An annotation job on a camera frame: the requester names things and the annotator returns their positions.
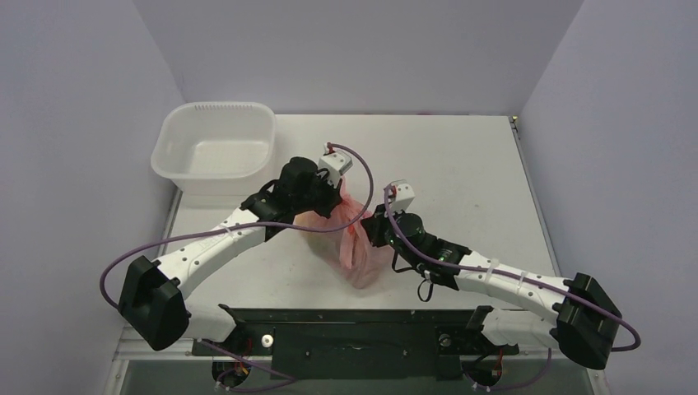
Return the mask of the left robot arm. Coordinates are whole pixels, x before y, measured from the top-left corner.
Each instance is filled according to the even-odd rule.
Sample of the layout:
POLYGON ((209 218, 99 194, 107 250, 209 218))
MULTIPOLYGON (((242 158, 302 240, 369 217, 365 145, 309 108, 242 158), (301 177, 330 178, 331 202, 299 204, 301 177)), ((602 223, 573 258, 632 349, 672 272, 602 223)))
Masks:
POLYGON ((292 225, 299 214, 328 217, 341 202, 342 176, 352 160, 329 153, 313 162, 293 157, 279 177, 247 197, 212 235, 197 236, 184 247, 151 261, 128 266, 118 311, 155 351, 181 338, 211 340, 226 354, 245 343, 245 330, 222 307, 187 304, 209 276, 232 259, 292 225))

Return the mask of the pink plastic bag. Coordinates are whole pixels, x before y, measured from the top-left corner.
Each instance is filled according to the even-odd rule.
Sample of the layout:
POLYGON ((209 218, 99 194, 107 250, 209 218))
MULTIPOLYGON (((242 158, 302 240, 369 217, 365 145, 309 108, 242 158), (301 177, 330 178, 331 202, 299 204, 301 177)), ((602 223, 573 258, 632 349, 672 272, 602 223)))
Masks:
MULTIPOLYGON (((294 224, 315 230, 345 225, 360 214, 364 204, 353 198, 344 186, 341 187, 340 195, 342 201, 334 207, 329 218, 308 211, 298 215, 294 224)), ((301 235, 313 254, 323 259, 356 289, 374 283, 393 258, 390 247, 377 248, 371 245, 359 221, 332 233, 313 231, 301 235)))

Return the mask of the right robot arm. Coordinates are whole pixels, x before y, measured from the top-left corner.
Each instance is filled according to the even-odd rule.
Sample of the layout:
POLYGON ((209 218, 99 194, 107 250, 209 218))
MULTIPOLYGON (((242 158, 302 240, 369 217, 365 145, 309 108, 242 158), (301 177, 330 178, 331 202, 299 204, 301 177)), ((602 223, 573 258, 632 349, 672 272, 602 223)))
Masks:
POLYGON ((374 247, 389 246, 430 286, 475 292, 512 304, 494 308, 464 329, 475 351, 490 346, 545 346, 588 369, 603 370, 622 324, 620 310, 592 276, 543 276, 500 263, 460 244, 427 233, 421 218, 404 211, 389 216, 377 206, 361 220, 374 247))

